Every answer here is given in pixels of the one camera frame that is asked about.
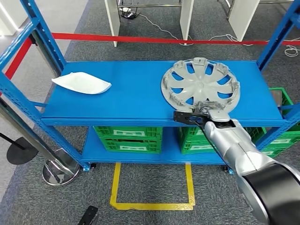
silver stanchion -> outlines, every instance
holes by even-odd
[[[78,174],[80,166],[66,151],[51,150],[2,98],[0,98],[0,116],[46,157],[47,160],[42,171],[42,177],[46,183],[53,186],[68,184]]]

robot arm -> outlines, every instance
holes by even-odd
[[[237,120],[216,109],[206,114],[176,111],[174,120],[203,129],[234,171],[239,190],[258,220],[270,225],[300,224],[300,173],[259,152]]]

red barrier tape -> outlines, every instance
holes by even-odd
[[[266,45],[268,41],[241,41],[234,42],[229,40],[176,40],[167,38],[151,37],[129,37],[111,36],[98,34],[71,34],[71,33],[52,33],[54,39],[77,40],[77,41],[118,41],[118,42],[142,42],[142,43],[165,43],[165,44],[217,44],[217,45]],[[283,41],[283,45],[300,45],[298,41]]]
[[[20,66],[20,64],[21,64],[22,60],[23,60],[23,58],[28,52],[31,45],[32,42],[29,38],[26,39],[24,43],[16,54],[16,56],[12,60],[11,65],[5,72],[5,75],[11,80],[17,71],[17,69]]]

yellow floor marking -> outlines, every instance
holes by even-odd
[[[193,178],[190,163],[185,164],[188,203],[117,203],[121,168],[121,163],[115,164],[112,195],[110,197],[110,204],[117,210],[193,210],[193,206],[195,205]]]

cable on floor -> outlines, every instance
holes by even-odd
[[[142,15],[142,14],[140,14],[140,13],[139,13],[139,15],[145,18],[147,21],[150,22],[150,23],[152,24],[153,26],[158,27],[158,28],[160,29],[161,31],[168,33],[168,34],[170,34],[170,36],[172,36],[173,38],[175,38],[175,39],[176,39],[176,40],[179,40],[179,39],[176,38],[176,36],[173,35],[171,32],[170,32],[170,31],[168,31],[168,30],[163,30],[163,29],[161,29],[160,26],[158,26],[158,24],[153,23],[152,21],[149,20],[149,19],[148,19],[147,16],[145,16],[145,15]],[[230,40],[230,41],[238,42],[237,38],[236,38],[236,37],[234,37],[234,36],[232,36],[231,34],[216,35],[216,36],[211,37],[211,38],[209,39],[209,40],[210,41],[210,40],[213,40],[213,39],[216,38],[216,37],[217,37],[217,38],[219,38],[219,37],[220,37],[220,38],[222,38],[222,37],[226,37],[226,38],[228,38],[228,39]],[[292,39],[292,40],[291,40],[291,41],[296,41],[296,40],[298,40],[298,39],[300,39],[300,37],[295,38],[295,39]],[[190,45],[193,45],[193,44],[188,44],[188,45],[179,44],[179,45],[190,46]],[[292,46],[292,45],[286,45],[286,47],[287,47],[287,49],[284,50],[284,54],[286,54],[286,56],[289,56],[289,57],[295,57],[295,56],[298,56],[298,55],[299,54],[299,52],[300,52],[300,49],[297,49],[296,47]]]
[[[161,29],[160,26],[158,26],[158,24],[153,23],[152,21],[149,20],[148,17],[146,17],[146,16],[145,16],[145,15],[142,15],[142,14],[139,14],[139,15],[145,18],[145,19],[146,19],[147,21],[148,21],[149,23],[152,24],[153,26],[158,27],[158,28],[160,29],[161,31],[168,33],[168,34],[170,34],[170,36],[172,36],[173,38],[175,38],[175,39],[176,39],[176,40],[179,40],[179,39],[176,38],[176,36],[173,35],[171,32],[170,32],[170,31],[168,31],[168,30],[163,30],[163,29]],[[186,44],[186,45],[185,45],[185,44],[179,44],[179,45],[190,46],[190,45],[193,45],[193,44]]]
[[[213,40],[214,38],[216,38],[216,37],[217,38],[226,37],[226,38],[228,38],[230,41],[238,42],[237,38],[234,37],[231,34],[216,35],[216,36],[210,38],[210,41]],[[295,39],[292,39],[292,40],[290,40],[290,41],[296,41],[296,40],[298,40],[298,39],[300,39],[300,37],[295,38]],[[292,46],[292,45],[286,45],[286,47],[287,47],[287,49],[284,50],[284,54],[286,55],[286,56],[289,56],[289,57],[298,56],[299,54],[298,52],[300,51],[300,49],[298,49],[298,48],[296,48],[295,46]]]

